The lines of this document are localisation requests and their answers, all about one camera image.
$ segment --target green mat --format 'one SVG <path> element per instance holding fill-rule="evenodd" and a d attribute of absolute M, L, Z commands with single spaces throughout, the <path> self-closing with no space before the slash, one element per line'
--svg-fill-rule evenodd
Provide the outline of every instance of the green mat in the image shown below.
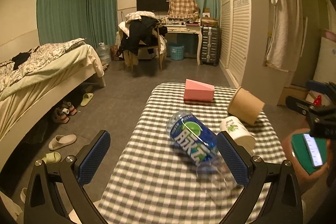
<path fill-rule="evenodd" d="M 314 138 L 317 144 L 317 147 L 319 148 L 322 162 L 326 163 L 327 162 L 327 143 L 325 139 L 319 139 L 319 138 Z M 301 164 L 301 166 L 307 171 L 309 175 L 317 171 L 319 168 L 314 168 L 308 148 L 306 146 L 305 140 L 303 138 L 303 133 L 302 134 L 294 134 L 292 135 L 292 147 L 293 151 L 295 154 L 295 157 Z"/>

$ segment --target plaid shirt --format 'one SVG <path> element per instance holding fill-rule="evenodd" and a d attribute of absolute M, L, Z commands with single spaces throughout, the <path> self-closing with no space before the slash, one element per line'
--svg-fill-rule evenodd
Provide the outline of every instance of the plaid shirt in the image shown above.
<path fill-rule="evenodd" d="M 125 16 L 125 24 L 130 23 L 132 20 L 141 19 L 141 16 L 156 18 L 155 14 L 147 11 L 137 11 L 134 13 L 127 14 Z"/>
<path fill-rule="evenodd" d="M 169 0 L 168 18 L 197 19 L 199 9 L 195 0 Z"/>

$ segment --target screw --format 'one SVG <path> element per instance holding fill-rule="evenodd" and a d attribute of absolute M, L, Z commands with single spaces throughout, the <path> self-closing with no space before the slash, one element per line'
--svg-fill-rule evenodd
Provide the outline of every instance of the screw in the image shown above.
<path fill-rule="evenodd" d="M 66 161 L 66 162 L 73 162 L 74 159 L 75 159 L 74 156 L 67 156 L 67 157 L 65 158 L 65 161 Z"/>
<path fill-rule="evenodd" d="M 253 156 L 252 158 L 255 162 L 261 162 L 261 157 L 259 156 Z"/>
<path fill-rule="evenodd" d="M 35 165 L 36 166 L 40 166 L 42 164 L 42 160 L 37 160 L 36 162 L 35 162 Z"/>
<path fill-rule="evenodd" d="M 286 166 L 292 166 L 292 163 L 289 160 L 285 160 L 285 165 Z"/>

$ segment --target blue plastic basket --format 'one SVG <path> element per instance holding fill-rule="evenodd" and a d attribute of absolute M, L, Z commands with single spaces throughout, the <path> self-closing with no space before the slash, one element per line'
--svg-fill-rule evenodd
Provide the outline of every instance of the blue plastic basket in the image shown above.
<path fill-rule="evenodd" d="M 170 59 L 182 60 L 184 58 L 184 46 L 175 43 L 169 43 Z"/>

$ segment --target pink triangular box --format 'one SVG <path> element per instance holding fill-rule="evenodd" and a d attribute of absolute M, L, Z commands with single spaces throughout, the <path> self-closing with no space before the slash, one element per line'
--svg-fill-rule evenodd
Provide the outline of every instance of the pink triangular box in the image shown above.
<path fill-rule="evenodd" d="M 187 79 L 184 88 L 184 100 L 211 102 L 215 93 L 213 85 Z"/>

